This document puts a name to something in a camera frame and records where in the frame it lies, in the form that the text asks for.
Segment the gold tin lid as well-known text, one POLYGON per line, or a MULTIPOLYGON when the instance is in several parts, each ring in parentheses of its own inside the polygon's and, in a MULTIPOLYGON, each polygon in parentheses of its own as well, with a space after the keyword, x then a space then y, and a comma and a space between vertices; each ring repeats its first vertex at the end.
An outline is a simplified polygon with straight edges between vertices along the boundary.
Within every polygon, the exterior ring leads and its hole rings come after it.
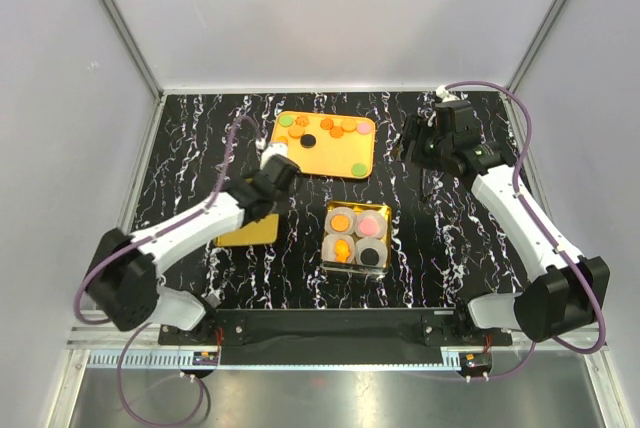
POLYGON ((238 230, 215 239, 218 247, 245 247, 274 243, 278 236, 279 215, 270 214, 264 219, 251 222, 238 230))

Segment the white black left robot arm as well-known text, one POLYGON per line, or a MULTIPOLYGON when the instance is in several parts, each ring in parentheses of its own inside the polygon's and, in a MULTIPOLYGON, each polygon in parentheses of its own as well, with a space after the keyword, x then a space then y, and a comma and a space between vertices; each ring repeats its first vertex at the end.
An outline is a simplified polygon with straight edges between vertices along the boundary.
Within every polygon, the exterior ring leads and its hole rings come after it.
POLYGON ((159 284, 177 262, 215 238, 258 222, 284 206, 300 168, 274 154, 247 178, 236 178, 213 198, 162 223, 132 234, 105 233, 82 291, 121 332, 157 323, 182 332, 196 344, 216 330, 213 304, 187 290, 159 284))

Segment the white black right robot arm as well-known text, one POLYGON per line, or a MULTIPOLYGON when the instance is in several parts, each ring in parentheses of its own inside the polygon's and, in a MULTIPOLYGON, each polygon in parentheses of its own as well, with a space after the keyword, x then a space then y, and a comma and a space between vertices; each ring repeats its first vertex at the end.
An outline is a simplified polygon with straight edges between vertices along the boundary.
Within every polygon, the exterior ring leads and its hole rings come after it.
POLYGON ((521 185, 515 156, 497 141, 483 141, 469 102, 447 101, 434 112, 432 120, 407 117, 397 158, 457 178, 496 219, 529 281, 520 293, 468 301, 453 322, 457 338, 472 345, 490 329, 509 329, 541 343, 601 324, 610 277, 605 261, 585 257, 561 235, 521 185))

